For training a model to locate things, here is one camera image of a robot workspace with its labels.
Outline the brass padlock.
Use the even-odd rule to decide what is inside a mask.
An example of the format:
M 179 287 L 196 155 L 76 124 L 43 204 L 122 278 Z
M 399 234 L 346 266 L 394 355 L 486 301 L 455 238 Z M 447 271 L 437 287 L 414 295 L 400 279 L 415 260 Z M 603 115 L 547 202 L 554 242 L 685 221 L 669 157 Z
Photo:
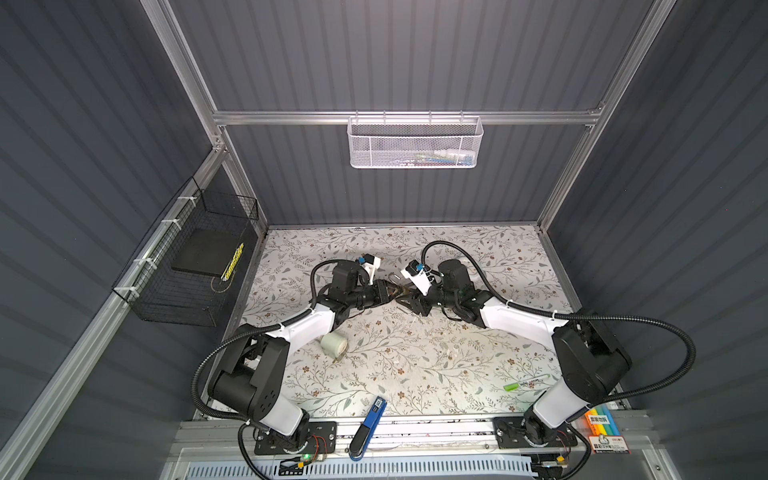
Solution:
M 408 297 L 411 294 L 411 289 L 407 286 L 392 284 L 388 286 L 388 292 L 392 299 L 398 299 Z

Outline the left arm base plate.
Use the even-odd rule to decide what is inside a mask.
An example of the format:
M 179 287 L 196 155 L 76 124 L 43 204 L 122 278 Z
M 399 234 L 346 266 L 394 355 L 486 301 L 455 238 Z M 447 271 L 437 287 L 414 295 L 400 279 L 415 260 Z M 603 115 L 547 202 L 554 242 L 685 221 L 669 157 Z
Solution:
M 291 436 L 276 430 L 259 431 L 253 453 L 256 455 L 330 454 L 335 451 L 338 423 L 309 421 L 300 424 Z

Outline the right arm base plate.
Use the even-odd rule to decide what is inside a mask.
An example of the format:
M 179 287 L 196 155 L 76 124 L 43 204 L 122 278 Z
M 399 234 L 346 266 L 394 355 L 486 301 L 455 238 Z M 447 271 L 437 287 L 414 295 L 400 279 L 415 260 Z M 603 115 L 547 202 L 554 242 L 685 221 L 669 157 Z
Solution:
M 492 419 L 492 430 L 501 449 L 564 447 L 578 444 L 576 436 L 565 425 L 555 430 L 529 422 L 524 416 L 498 416 Z

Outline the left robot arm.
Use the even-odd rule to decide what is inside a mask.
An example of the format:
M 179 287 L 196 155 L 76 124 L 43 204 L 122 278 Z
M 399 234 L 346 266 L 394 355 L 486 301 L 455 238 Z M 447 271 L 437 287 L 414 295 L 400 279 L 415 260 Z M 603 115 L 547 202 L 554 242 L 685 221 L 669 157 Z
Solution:
M 196 409 L 210 417 L 251 422 L 293 443 L 307 435 L 308 413 L 281 395 L 289 356 L 333 333 L 354 310 L 391 302 L 398 287 L 375 277 L 381 259 L 325 260 L 310 273 L 310 305 L 265 327 L 244 324 L 198 366 L 191 380 Z

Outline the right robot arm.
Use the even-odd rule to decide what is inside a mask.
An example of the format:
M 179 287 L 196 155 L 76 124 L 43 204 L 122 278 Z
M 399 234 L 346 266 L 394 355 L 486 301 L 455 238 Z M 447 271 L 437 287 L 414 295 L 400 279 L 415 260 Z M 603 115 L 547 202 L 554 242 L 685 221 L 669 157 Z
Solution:
M 662 320 L 559 313 L 508 300 L 492 286 L 469 254 L 462 260 L 445 260 L 435 268 L 420 257 L 410 261 L 401 272 L 414 284 L 425 304 L 447 307 L 460 321 L 521 336 L 554 352 L 561 377 L 523 415 L 524 437 L 534 447 L 548 445 L 571 420 L 592 407 L 672 385 L 692 369 L 696 359 L 690 335 Z M 611 322 L 643 324 L 674 334 L 685 346 L 684 360 L 659 381 L 617 392 L 615 388 L 631 369 L 632 360 L 609 328 Z

